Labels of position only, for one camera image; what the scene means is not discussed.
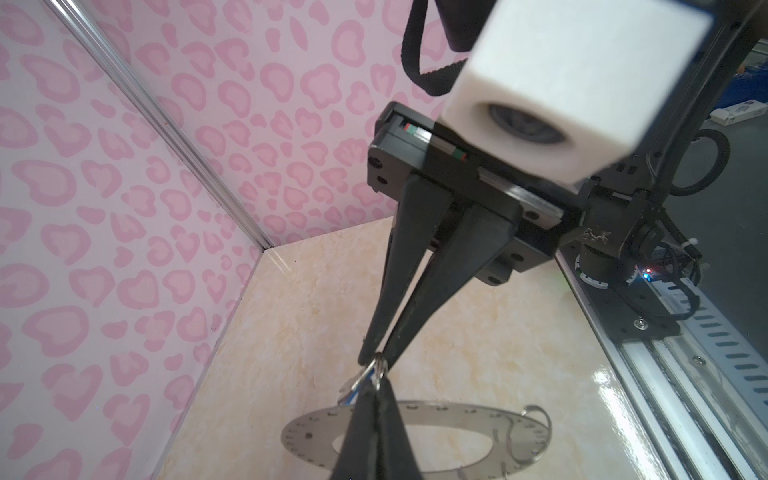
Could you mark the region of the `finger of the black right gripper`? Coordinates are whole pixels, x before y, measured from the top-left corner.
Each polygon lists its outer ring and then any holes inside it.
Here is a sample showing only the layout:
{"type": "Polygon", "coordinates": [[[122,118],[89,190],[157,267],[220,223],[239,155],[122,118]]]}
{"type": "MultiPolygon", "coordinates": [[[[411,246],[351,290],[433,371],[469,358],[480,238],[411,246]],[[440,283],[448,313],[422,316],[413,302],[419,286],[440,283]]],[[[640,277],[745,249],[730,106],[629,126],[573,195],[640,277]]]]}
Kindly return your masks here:
{"type": "Polygon", "coordinates": [[[427,178],[412,174],[405,181],[390,232],[378,302],[358,355],[359,365],[373,359],[451,203],[451,192],[427,178]]]}
{"type": "Polygon", "coordinates": [[[429,318],[512,242],[518,215],[510,219],[475,204],[435,250],[383,348],[392,367],[429,318]]]}

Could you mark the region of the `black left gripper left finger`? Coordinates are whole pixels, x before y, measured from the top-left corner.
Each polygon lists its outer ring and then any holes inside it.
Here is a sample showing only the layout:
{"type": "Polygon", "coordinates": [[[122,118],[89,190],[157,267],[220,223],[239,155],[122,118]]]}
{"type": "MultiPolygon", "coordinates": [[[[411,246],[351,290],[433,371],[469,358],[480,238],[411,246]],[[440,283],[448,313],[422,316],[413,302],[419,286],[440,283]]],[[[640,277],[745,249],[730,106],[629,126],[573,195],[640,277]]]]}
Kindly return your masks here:
{"type": "Polygon", "coordinates": [[[376,479],[378,445],[378,394],[372,381],[366,380],[359,390],[331,479],[376,479]]]}

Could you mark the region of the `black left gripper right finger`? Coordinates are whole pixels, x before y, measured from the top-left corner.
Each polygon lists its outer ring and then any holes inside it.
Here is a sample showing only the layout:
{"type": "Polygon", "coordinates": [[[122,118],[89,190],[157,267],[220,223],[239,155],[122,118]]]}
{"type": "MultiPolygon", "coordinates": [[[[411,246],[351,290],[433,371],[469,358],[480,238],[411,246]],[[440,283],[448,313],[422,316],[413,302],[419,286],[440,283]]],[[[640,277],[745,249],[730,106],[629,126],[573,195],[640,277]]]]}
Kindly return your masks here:
{"type": "Polygon", "coordinates": [[[391,382],[384,377],[377,391],[377,478],[422,480],[391,382]]]}

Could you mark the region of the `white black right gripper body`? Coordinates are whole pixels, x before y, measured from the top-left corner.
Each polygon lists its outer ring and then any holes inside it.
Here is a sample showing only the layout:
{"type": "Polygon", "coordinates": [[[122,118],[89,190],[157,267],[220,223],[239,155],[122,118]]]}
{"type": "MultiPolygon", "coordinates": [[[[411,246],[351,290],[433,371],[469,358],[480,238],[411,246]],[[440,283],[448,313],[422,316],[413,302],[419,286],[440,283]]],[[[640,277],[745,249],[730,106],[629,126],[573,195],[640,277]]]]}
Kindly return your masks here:
{"type": "Polygon", "coordinates": [[[465,205],[479,204],[517,221],[515,238],[476,275],[488,285],[503,284],[513,272],[549,261],[562,245],[580,239],[584,232],[585,202],[577,194],[505,164],[449,128],[392,101],[375,122],[367,180],[373,190],[399,200],[405,181],[414,174],[453,196],[431,250],[455,230],[465,205]]]}

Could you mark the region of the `blue key tag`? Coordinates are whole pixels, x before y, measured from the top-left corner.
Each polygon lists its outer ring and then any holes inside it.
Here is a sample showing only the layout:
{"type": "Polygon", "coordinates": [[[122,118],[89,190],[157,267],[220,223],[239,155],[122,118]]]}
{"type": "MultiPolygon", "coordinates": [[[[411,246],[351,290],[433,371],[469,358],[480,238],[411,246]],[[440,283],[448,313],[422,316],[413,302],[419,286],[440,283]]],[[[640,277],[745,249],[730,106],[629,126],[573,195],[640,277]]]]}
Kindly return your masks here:
{"type": "Polygon", "coordinates": [[[350,405],[353,402],[354,398],[357,396],[357,393],[358,393],[357,388],[345,389],[340,393],[337,400],[337,404],[339,406],[350,405]]]}

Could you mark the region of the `split ring gripped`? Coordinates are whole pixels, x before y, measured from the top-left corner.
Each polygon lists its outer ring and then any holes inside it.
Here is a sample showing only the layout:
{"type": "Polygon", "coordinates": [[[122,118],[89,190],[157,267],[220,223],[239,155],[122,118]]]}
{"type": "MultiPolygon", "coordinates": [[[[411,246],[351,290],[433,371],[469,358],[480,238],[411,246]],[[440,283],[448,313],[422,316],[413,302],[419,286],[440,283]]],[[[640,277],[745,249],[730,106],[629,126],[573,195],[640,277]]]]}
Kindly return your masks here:
{"type": "Polygon", "coordinates": [[[349,392],[356,392],[365,380],[369,380],[375,390],[381,388],[383,378],[387,375],[388,363],[382,352],[374,354],[373,359],[353,375],[345,384],[349,392]]]}

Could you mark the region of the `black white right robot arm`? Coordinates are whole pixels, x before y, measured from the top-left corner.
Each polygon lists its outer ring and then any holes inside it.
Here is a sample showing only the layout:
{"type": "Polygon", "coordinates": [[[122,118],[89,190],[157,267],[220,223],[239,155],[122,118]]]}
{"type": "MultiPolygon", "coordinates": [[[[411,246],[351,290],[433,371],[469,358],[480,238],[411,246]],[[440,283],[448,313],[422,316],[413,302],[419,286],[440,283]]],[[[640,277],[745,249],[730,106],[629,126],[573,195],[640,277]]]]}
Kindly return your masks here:
{"type": "Polygon", "coordinates": [[[429,3],[411,4],[409,79],[437,119],[391,102],[368,183],[397,203],[360,365],[394,365],[470,280],[506,282],[575,246],[584,276],[627,295],[668,231],[664,201],[690,143],[747,52],[763,1],[439,1],[460,61],[425,71],[429,3]]]}

